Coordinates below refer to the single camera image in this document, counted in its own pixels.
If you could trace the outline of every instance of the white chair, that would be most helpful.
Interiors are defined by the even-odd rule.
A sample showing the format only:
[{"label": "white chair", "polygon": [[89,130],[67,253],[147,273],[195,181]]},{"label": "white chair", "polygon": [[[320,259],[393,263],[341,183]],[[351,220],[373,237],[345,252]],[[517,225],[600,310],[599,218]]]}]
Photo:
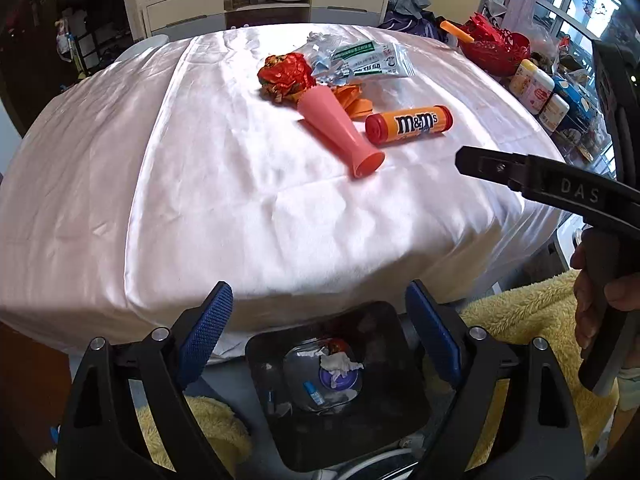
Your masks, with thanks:
[{"label": "white chair", "polygon": [[157,36],[146,38],[146,40],[142,40],[131,45],[127,50],[125,50],[116,58],[116,61],[124,61],[136,56],[137,54],[141,54],[148,48],[158,48],[167,43],[169,43],[169,37],[166,34],[158,34]]}]

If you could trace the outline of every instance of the window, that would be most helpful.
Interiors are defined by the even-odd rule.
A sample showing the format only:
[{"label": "window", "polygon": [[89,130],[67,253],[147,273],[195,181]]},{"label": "window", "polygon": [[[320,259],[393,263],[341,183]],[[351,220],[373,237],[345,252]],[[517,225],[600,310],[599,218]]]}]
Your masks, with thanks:
[{"label": "window", "polygon": [[623,45],[640,57],[640,34],[620,0],[536,0],[533,19],[552,37],[569,37],[570,53],[591,74],[587,90],[596,99],[591,41]]}]

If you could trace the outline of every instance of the white and green packet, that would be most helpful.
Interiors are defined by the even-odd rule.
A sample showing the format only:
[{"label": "white and green packet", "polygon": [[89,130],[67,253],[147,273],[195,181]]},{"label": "white and green packet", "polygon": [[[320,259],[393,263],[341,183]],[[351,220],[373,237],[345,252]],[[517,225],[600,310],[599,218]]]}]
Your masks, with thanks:
[{"label": "white and green packet", "polygon": [[331,72],[340,74],[340,84],[415,75],[406,49],[396,43],[362,41],[338,48],[331,59]]}]

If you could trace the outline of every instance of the pink satin tablecloth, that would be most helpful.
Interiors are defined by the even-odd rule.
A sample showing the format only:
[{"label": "pink satin tablecloth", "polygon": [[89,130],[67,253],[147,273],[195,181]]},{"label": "pink satin tablecloth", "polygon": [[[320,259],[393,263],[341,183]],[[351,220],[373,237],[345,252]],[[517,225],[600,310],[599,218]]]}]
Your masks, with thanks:
[{"label": "pink satin tablecloth", "polygon": [[[311,31],[397,41],[413,78],[370,82],[375,111],[447,105],[444,136],[349,170],[259,95],[257,70]],[[363,123],[357,123],[360,130]],[[439,301],[489,287],[553,233],[559,212],[461,176],[464,144],[561,157],[498,83],[444,44],[367,27],[270,25],[169,43],[53,99],[0,186],[0,319],[83,351],[139,340],[200,304],[236,298],[216,347],[365,300],[402,310],[410,280]]]}]

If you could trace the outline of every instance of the white plastic container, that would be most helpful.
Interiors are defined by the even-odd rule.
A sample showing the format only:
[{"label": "white plastic container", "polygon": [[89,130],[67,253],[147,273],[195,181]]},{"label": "white plastic container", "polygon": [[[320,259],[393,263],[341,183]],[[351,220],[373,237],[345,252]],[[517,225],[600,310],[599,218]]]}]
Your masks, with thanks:
[{"label": "white plastic container", "polygon": [[536,73],[538,69],[531,61],[528,59],[523,59],[518,67],[518,71],[515,76],[511,78],[511,83],[509,83],[509,90],[516,97],[520,97],[524,94],[527,86],[533,79],[533,75]]},{"label": "white plastic container", "polygon": [[540,123],[550,132],[554,132],[569,111],[569,105],[558,94],[553,94],[540,113]]},{"label": "white plastic container", "polygon": [[551,97],[556,83],[543,70],[536,69],[531,82],[525,88],[524,94],[519,97],[519,101],[529,111],[530,114],[540,113],[542,107]]}]

